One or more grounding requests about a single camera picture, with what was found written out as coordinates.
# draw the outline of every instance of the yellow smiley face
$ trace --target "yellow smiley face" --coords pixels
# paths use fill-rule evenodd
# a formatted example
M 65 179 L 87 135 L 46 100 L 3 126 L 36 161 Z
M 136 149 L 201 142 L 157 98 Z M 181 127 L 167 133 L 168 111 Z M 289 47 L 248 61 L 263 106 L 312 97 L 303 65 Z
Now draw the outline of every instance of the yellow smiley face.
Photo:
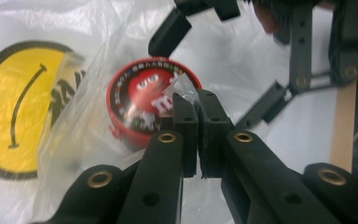
M 67 47 L 24 42 L 0 52 L 0 177 L 36 177 L 50 92 Z

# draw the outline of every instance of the red container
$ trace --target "red container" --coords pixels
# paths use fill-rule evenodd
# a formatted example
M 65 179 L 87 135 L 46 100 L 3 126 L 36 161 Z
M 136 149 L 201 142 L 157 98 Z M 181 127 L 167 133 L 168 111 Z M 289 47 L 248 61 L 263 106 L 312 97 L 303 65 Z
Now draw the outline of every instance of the red container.
M 183 74 L 196 89 L 201 88 L 189 69 L 166 58 L 142 59 L 118 71 L 106 93 L 113 136 L 146 147 L 158 131 L 160 118 L 172 115 L 172 102 L 162 91 Z

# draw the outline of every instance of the red lid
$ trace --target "red lid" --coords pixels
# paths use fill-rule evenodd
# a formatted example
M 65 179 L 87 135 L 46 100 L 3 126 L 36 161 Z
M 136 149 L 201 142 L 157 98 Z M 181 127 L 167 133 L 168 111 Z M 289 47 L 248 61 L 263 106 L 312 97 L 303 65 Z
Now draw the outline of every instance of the red lid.
M 166 58 L 142 59 L 118 71 L 106 93 L 113 136 L 146 147 L 151 135 L 158 131 L 160 118 L 172 115 L 172 102 L 162 91 L 183 74 L 195 88 L 201 88 L 189 69 Z

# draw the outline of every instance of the brass screw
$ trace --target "brass screw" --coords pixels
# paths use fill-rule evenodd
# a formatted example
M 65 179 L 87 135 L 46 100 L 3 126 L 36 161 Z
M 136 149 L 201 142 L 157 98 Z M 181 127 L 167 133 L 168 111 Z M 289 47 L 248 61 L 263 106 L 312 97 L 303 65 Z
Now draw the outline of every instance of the brass screw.
M 253 137 L 247 133 L 237 133 L 234 135 L 234 138 L 239 142 L 248 143 L 253 141 Z
M 162 133 L 159 137 L 158 140 L 162 143 L 171 143 L 173 141 L 176 140 L 176 136 L 174 134 L 171 133 Z
M 336 185 L 336 186 L 344 186 L 347 184 L 347 180 L 340 173 L 330 170 L 330 169 L 320 169 L 318 170 L 318 176 L 325 182 Z
M 304 76 L 299 76 L 296 79 L 296 84 L 299 88 L 303 89 L 303 88 L 307 88 L 308 87 L 308 81 L 307 78 Z
M 102 180 L 98 181 L 96 177 L 101 177 Z M 90 188 L 99 189 L 108 185 L 113 179 L 112 173 L 106 170 L 101 170 L 93 173 L 87 180 L 87 184 Z
M 348 78 L 356 78 L 357 77 L 357 69 L 354 66 L 348 66 L 345 68 L 345 76 Z

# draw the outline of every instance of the wooden edge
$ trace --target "wooden edge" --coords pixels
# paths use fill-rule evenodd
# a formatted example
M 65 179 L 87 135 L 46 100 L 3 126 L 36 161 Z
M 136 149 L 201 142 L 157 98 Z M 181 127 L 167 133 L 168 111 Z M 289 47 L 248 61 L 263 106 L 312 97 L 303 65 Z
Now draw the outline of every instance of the wooden edge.
M 351 173 L 356 83 L 338 89 L 330 163 Z

